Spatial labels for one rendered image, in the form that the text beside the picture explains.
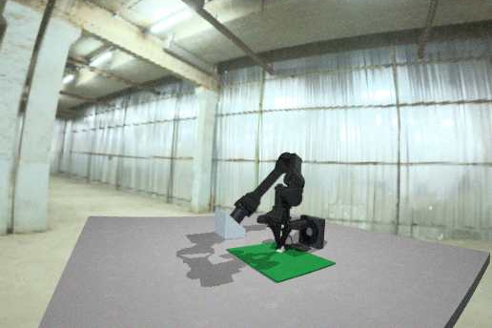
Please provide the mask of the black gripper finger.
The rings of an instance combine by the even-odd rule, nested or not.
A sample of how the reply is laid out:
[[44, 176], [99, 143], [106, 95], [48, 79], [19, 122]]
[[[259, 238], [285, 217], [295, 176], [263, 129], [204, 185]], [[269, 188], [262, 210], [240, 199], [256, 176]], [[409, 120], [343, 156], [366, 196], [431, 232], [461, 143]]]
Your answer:
[[285, 228], [284, 229], [284, 228], [281, 228], [280, 230], [282, 232], [281, 244], [283, 245], [284, 242], [285, 242], [285, 240], [287, 239], [288, 235], [291, 233], [292, 229], [288, 229], [288, 228]]
[[281, 224], [278, 224], [277, 226], [267, 225], [267, 227], [269, 227], [273, 231], [274, 238], [275, 238], [275, 241], [276, 241], [276, 244], [277, 244], [277, 238], [280, 236]]

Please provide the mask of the green circuit board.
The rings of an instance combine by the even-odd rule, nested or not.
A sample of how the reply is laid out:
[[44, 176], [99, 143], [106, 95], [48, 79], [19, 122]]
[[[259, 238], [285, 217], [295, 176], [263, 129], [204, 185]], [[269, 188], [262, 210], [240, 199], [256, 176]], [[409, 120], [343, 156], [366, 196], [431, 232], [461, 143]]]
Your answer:
[[226, 250], [276, 283], [311, 274], [336, 264], [292, 246], [278, 248], [275, 242]]

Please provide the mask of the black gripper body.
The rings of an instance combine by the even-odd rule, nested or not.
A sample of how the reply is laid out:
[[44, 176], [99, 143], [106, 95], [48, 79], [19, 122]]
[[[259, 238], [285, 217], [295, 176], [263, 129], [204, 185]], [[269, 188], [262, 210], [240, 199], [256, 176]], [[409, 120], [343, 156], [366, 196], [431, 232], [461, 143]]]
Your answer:
[[[284, 229], [288, 228], [288, 229], [299, 231], [299, 230], [307, 228], [307, 221], [306, 220], [301, 220], [301, 219], [290, 220], [290, 219], [292, 219], [290, 217], [290, 209], [292, 209], [291, 206], [286, 205], [286, 204], [282, 204], [282, 203], [275, 203], [275, 205], [273, 205], [273, 206], [276, 206], [277, 210], [279, 210], [279, 211], [281, 211], [281, 208], [285, 209], [285, 211], [286, 211], [285, 212], [285, 215], [286, 215], [285, 222], [278, 223], [278, 224], [284, 225]], [[272, 206], [272, 209], [273, 209], [273, 206]], [[260, 215], [257, 218], [257, 223], [259, 223], [259, 224], [264, 223], [264, 215]]]

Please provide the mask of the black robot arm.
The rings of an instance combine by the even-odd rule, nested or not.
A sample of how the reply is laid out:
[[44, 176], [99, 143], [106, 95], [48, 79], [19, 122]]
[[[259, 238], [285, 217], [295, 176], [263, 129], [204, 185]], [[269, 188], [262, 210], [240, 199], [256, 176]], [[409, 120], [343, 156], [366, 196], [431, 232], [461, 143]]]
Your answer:
[[[301, 173], [302, 159], [295, 153], [283, 153], [279, 156], [276, 166], [273, 171], [264, 179], [264, 181], [256, 187], [252, 192], [242, 196], [235, 202], [235, 208], [231, 212], [231, 217], [239, 224], [242, 219], [250, 217], [261, 204], [260, 200], [265, 193], [281, 178], [283, 174], [283, 182], [288, 186], [283, 186], [278, 183], [275, 186], [275, 203], [282, 203], [291, 207], [296, 207], [302, 203], [302, 192], [305, 180]], [[246, 211], [246, 210], [247, 211]], [[277, 210], [273, 206], [272, 211], [264, 215], [264, 224], [277, 226], [278, 223], [285, 222], [285, 209]]]

